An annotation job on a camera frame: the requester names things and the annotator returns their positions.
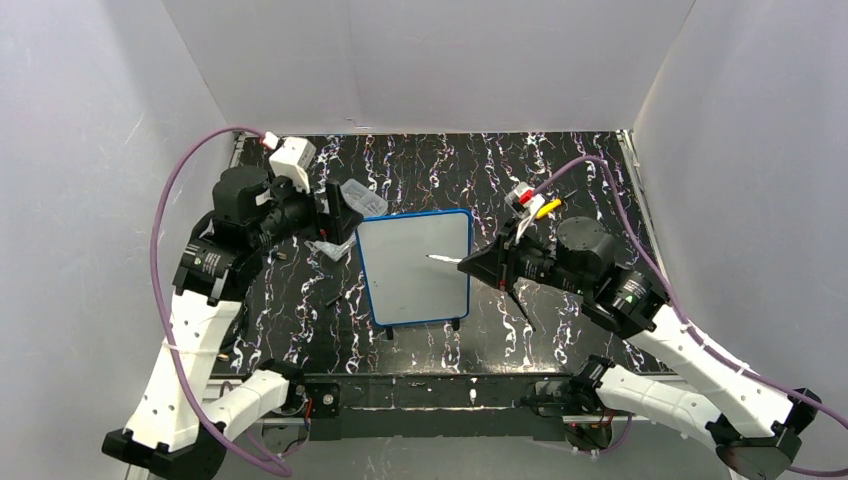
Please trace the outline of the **white marker pen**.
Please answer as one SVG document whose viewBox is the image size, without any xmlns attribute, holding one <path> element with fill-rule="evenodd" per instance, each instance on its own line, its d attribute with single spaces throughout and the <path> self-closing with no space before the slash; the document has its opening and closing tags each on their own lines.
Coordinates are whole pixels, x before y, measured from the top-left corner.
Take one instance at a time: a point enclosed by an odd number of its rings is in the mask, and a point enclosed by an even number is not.
<svg viewBox="0 0 848 480">
<path fill-rule="evenodd" d="M 453 264 L 453 265 L 459 264 L 461 262 L 461 259 L 459 259 L 459 258 L 453 258 L 453 257 L 448 257 L 448 256 L 445 256 L 445 255 L 438 255 L 438 254 L 427 254 L 426 258 L 431 259 L 431 260 L 435 260 L 435 261 L 438 261 L 438 262 L 442 262 L 442 263 Z"/>
</svg>

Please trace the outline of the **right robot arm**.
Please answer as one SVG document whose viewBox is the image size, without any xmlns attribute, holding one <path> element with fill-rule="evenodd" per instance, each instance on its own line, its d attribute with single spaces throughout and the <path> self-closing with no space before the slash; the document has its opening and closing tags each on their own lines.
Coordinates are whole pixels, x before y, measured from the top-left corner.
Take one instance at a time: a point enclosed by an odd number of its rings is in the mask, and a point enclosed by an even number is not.
<svg viewBox="0 0 848 480">
<path fill-rule="evenodd" d="M 594 324 L 649 353 L 689 385 L 680 389 L 591 356 L 570 380 L 569 393 L 589 409 L 643 416 L 714 451 L 748 479 L 775 479 L 795 460 L 811 409 L 779 390 L 745 377 L 714 358 L 693 324 L 676 316 L 665 289 L 616 260 L 617 239 L 588 217 L 559 223 L 545 245 L 517 239 L 507 222 L 496 239 L 460 260 L 459 271 L 508 294 L 520 279 L 581 297 Z"/>
</svg>

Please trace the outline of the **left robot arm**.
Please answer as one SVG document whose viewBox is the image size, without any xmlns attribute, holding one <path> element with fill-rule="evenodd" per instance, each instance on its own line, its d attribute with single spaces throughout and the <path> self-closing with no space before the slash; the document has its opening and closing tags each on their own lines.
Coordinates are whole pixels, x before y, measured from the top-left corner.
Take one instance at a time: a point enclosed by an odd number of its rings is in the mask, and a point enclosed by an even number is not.
<svg viewBox="0 0 848 480">
<path fill-rule="evenodd" d="M 297 177 L 257 166 L 225 170 L 212 198 L 182 253 L 172 297 L 157 298 L 165 335 L 142 399 L 102 443 L 105 455 L 163 479 L 213 478 L 236 439 L 304 382 L 301 368 L 268 360 L 214 402 L 202 401 L 265 255 L 290 238 L 341 244 L 363 219 L 339 183 L 328 182 L 318 199 Z"/>
</svg>

